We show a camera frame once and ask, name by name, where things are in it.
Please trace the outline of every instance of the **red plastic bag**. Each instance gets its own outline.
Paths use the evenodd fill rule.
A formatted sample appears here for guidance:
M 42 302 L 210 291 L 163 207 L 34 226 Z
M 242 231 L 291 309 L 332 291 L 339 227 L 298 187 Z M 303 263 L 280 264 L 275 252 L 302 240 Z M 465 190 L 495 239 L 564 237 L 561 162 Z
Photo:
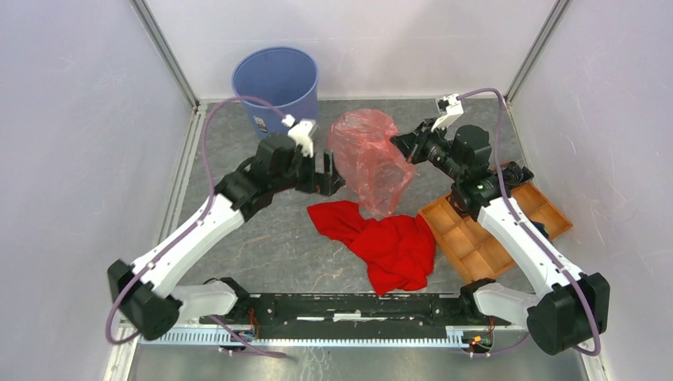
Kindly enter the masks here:
M 390 142 L 398 134 L 393 119 L 378 110 L 347 112 L 332 124 L 327 148 L 346 187 L 358 194 L 360 206 L 390 216 L 416 168 Z

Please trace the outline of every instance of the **wall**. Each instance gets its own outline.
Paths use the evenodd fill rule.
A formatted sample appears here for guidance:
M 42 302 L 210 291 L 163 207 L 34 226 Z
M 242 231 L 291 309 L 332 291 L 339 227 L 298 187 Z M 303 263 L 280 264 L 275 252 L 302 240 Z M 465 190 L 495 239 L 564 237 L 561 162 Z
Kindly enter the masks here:
M 201 99 L 246 55 L 306 50 L 323 98 L 410 98 L 511 84 L 554 0 L 146 0 Z
M 0 379 L 100 379 L 191 109 L 125 1 L 2 2 L 0 51 Z
M 671 370 L 671 17 L 670 2 L 573 2 L 513 105 L 538 185 L 575 224 L 560 249 L 610 281 L 615 379 Z

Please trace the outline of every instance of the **red towel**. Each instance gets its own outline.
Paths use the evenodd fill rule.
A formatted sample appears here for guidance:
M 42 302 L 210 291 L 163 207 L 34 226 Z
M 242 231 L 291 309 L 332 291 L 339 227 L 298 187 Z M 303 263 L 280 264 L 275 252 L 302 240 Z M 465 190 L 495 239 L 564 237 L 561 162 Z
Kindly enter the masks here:
M 435 239 L 421 216 L 393 216 L 365 220 L 350 201 L 309 206 L 317 231 L 343 242 L 367 263 L 376 294 L 394 289 L 415 291 L 427 286 L 432 274 Z

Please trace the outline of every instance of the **label on bin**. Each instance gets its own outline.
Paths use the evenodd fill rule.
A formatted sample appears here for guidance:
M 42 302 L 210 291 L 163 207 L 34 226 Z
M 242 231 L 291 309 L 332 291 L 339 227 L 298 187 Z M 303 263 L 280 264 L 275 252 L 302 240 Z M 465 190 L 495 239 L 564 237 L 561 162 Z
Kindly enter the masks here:
M 257 123 L 257 125 L 260 127 L 262 132 L 267 133 L 268 132 L 267 125 L 264 124 L 264 119 L 262 119 L 261 117 L 254 117 L 254 118 L 255 118 L 255 123 Z

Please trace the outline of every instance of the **wooden tray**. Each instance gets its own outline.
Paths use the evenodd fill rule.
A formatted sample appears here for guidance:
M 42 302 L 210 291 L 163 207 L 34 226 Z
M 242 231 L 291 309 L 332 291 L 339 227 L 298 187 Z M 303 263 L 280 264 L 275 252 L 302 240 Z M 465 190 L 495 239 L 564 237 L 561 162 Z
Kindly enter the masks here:
M 512 190 L 524 214 L 544 224 L 554 240 L 572 224 L 531 183 Z M 463 281 L 495 279 L 516 263 L 500 243 L 471 217 L 461 217 L 451 207 L 449 194 L 423 207 L 419 214 L 428 222 L 435 241 Z

